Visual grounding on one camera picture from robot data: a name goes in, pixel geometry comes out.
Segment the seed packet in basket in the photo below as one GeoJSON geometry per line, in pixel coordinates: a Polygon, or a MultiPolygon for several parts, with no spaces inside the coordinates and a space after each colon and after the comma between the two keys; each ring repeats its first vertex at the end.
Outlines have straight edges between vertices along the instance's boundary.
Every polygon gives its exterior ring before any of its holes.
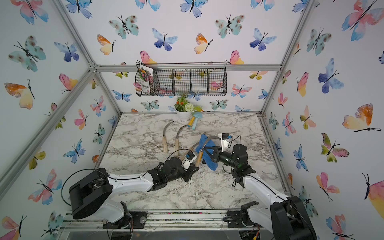
{"type": "Polygon", "coordinates": [[[144,65],[139,65],[139,84],[141,85],[143,93],[150,93],[151,86],[153,86],[153,69],[144,65]]]}

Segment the aluminium front rail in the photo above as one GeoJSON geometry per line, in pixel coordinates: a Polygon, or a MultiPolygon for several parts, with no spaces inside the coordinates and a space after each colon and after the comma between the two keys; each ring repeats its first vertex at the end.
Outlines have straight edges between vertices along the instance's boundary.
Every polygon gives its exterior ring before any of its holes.
{"type": "Polygon", "coordinates": [[[273,232],[269,210],[250,208],[257,214],[254,223],[242,221],[241,209],[202,209],[202,210],[129,210],[133,218],[135,232],[143,231],[205,231],[205,230],[242,230],[256,229],[273,232]]]}

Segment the yellow handled garden tool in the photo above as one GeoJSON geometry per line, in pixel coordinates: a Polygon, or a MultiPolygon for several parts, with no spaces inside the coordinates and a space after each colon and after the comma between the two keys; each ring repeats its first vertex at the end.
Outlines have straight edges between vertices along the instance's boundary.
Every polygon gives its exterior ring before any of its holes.
{"type": "Polygon", "coordinates": [[[195,119],[196,119],[195,116],[193,116],[193,117],[191,118],[191,120],[190,120],[189,123],[187,124],[187,126],[188,126],[189,128],[191,128],[191,127],[193,126],[193,124],[194,124],[194,122],[195,122],[195,119]]]}

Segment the white pot with plant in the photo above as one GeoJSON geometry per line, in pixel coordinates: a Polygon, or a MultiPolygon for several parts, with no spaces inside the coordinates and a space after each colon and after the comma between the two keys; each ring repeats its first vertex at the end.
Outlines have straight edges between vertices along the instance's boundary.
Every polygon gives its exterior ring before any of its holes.
{"type": "Polygon", "coordinates": [[[188,100],[186,96],[177,97],[177,101],[174,105],[174,108],[179,119],[183,122],[190,120],[192,118],[193,113],[203,111],[201,106],[194,105],[188,100]]]}

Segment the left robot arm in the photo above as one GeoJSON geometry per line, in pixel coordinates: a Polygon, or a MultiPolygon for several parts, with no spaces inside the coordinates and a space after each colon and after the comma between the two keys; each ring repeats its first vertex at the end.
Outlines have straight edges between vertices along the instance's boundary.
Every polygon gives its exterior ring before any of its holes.
{"type": "Polygon", "coordinates": [[[183,179],[186,183],[199,170],[195,164],[186,169],[179,158],[159,163],[144,174],[109,174],[105,168],[92,172],[69,188],[72,218],[82,220],[96,216],[117,223],[130,217],[124,202],[115,202],[114,196],[133,192],[153,192],[165,188],[169,182],[183,179]]]}

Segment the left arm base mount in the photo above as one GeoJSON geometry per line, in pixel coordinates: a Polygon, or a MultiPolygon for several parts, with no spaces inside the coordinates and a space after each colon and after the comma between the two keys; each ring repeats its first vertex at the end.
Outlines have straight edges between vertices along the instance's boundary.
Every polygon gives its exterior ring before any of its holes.
{"type": "Polygon", "coordinates": [[[117,229],[144,229],[147,221],[147,212],[133,211],[125,214],[122,219],[116,223],[105,223],[103,229],[105,230],[117,230],[117,229]]]}

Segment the blue microfiber rag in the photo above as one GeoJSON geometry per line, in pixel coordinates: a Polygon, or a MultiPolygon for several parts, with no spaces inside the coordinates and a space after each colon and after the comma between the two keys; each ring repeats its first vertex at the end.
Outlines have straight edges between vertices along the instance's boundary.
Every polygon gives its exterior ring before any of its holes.
{"type": "MultiPolygon", "coordinates": [[[[203,149],[203,146],[207,141],[207,139],[208,139],[207,135],[205,134],[201,135],[199,144],[196,147],[197,153],[199,153],[203,149]]],[[[202,159],[205,161],[209,169],[211,169],[212,171],[215,171],[218,167],[218,164],[213,162],[211,159],[211,155],[213,155],[213,152],[214,152],[214,149],[212,149],[212,147],[215,147],[215,146],[216,144],[212,140],[209,140],[208,143],[205,145],[205,150],[203,150],[203,157],[202,157],[202,159]]]]}

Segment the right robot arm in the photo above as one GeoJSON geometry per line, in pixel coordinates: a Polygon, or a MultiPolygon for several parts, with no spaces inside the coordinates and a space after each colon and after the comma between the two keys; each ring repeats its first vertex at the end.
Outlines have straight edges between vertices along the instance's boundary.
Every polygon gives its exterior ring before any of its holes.
{"type": "Polygon", "coordinates": [[[297,196],[289,197],[268,185],[248,163],[247,147],[236,144],[232,152],[221,147],[203,147],[212,162],[231,167],[234,182],[259,199],[246,204],[244,215],[248,224],[261,225],[276,240],[316,240],[317,234],[303,202],[297,196]]]}

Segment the teal garden trowel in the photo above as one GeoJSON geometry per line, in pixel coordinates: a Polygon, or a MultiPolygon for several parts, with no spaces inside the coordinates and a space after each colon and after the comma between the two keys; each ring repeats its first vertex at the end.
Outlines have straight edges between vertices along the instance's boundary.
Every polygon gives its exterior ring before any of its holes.
{"type": "Polygon", "coordinates": [[[203,117],[203,114],[201,112],[195,112],[193,113],[193,117],[194,117],[194,122],[192,125],[192,129],[195,130],[197,127],[198,121],[203,117]]]}

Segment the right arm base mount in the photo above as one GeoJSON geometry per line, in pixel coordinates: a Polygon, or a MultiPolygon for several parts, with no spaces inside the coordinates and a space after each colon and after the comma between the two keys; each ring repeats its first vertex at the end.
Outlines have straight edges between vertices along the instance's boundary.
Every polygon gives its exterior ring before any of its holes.
{"type": "Polygon", "coordinates": [[[244,204],[239,210],[227,211],[223,221],[229,228],[272,228],[270,207],[257,201],[244,204]]]}

